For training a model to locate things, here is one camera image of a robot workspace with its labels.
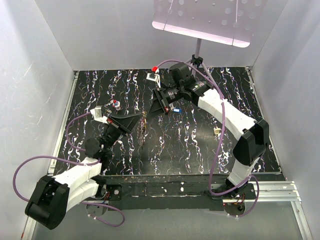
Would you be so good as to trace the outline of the silver keyring holder with keys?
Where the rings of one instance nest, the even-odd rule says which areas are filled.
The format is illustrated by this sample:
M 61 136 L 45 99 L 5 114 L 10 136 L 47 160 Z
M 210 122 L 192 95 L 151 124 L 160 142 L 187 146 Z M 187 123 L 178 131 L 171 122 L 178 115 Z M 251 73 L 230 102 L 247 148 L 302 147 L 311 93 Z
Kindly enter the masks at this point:
M 147 120 L 145 117 L 141 118 L 137 128 L 137 140 L 139 148 L 142 150 L 146 141 Z

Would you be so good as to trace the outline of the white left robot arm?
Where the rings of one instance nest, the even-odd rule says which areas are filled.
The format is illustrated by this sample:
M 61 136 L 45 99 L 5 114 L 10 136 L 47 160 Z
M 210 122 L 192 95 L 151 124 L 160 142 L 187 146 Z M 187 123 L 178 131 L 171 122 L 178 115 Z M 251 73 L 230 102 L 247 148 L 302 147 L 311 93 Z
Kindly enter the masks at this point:
M 89 114 L 95 121 L 106 124 L 103 134 L 85 142 L 83 161 L 58 175 L 41 177 L 27 202 L 25 214 L 49 230 L 55 229 L 71 208 L 87 198 L 101 200 L 106 196 L 106 187 L 97 180 L 103 163 L 119 137 L 129 135 L 143 116 L 141 113 L 103 116 L 100 110 L 91 110 Z

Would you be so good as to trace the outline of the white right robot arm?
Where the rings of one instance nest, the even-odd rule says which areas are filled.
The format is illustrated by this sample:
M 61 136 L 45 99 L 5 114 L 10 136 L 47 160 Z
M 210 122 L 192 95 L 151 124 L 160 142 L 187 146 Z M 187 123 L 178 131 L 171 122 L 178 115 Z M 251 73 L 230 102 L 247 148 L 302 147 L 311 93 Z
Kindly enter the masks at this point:
M 185 62 L 174 61 L 170 67 L 174 83 L 166 86 L 161 83 L 158 66 L 147 74 L 147 80 L 156 82 L 153 90 L 153 102 L 146 117 L 148 119 L 168 114 L 170 105 L 180 99 L 193 103 L 195 106 L 215 117 L 222 129 L 228 129 L 237 143 L 233 148 L 235 162 L 231 173 L 225 181 L 222 192 L 210 191 L 214 197 L 228 195 L 237 199 L 245 192 L 244 186 L 251 179 L 251 173 L 259 158 L 269 146 L 269 124 L 249 117 L 234 107 L 224 98 L 223 93 L 213 80 L 208 69 L 198 74 L 203 77 L 197 80 L 192 71 L 198 69 Z

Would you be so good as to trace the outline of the blue tagged key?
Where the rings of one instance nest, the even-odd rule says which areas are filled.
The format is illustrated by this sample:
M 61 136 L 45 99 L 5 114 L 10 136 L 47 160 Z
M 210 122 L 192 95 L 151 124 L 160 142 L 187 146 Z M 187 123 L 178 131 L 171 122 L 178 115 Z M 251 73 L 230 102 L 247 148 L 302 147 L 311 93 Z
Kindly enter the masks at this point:
M 173 108 L 172 111 L 174 113 L 181 113 L 182 112 L 182 110 L 180 108 Z

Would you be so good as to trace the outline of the beige plastic peg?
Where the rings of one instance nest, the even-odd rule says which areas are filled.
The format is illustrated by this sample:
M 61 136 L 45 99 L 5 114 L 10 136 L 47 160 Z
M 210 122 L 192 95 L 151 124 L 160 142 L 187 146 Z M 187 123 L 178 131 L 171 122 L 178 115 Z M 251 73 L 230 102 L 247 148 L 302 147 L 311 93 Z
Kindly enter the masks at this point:
M 214 128 L 214 134 L 216 136 L 218 136 L 220 134 L 220 132 L 221 132 L 221 129 L 219 127 Z

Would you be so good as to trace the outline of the black base frame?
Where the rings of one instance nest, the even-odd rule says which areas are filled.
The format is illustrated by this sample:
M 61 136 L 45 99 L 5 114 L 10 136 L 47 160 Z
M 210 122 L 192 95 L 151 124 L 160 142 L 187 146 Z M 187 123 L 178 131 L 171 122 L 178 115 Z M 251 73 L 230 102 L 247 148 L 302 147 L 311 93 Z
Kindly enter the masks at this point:
M 254 200 L 251 183 L 230 189 L 225 174 L 215 174 L 209 183 L 207 174 L 186 175 L 98 175 L 93 179 L 106 189 L 107 203 L 120 210 L 208 209 L 223 211 L 224 204 L 244 212 L 246 200 Z

